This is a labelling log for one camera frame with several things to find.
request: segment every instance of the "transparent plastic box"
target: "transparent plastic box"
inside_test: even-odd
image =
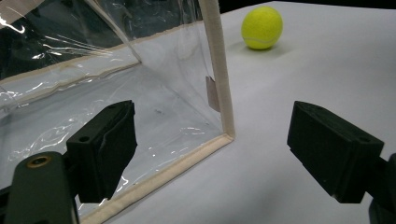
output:
[[[0,189],[23,159],[65,153],[104,107],[134,102],[136,153],[112,200],[78,202],[82,222],[107,220],[233,141],[217,1],[3,0],[0,66]]]

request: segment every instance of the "yellow tennis ball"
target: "yellow tennis ball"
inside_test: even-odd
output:
[[[272,7],[257,7],[246,15],[241,33],[251,49],[268,49],[280,38],[282,29],[279,12]]]

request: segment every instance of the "clear plastic sheet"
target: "clear plastic sheet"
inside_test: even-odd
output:
[[[64,153],[68,137],[119,101],[135,103],[138,148],[117,193],[222,134],[207,103],[213,71],[197,2],[0,4],[0,189],[18,162]]]

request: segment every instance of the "white surface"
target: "white surface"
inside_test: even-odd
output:
[[[317,104],[396,152],[396,11],[268,3],[284,32],[253,51],[224,14],[237,137],[109,223],[369,223],[362,204],[339,204],[286,145],[293,102]]]

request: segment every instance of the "tennis ball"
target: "tennis ball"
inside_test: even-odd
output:
[[[280,38],[282,29],[279,12],[272,7],[257,7],[244,18],[241,33],[251,49],[268,49]]]

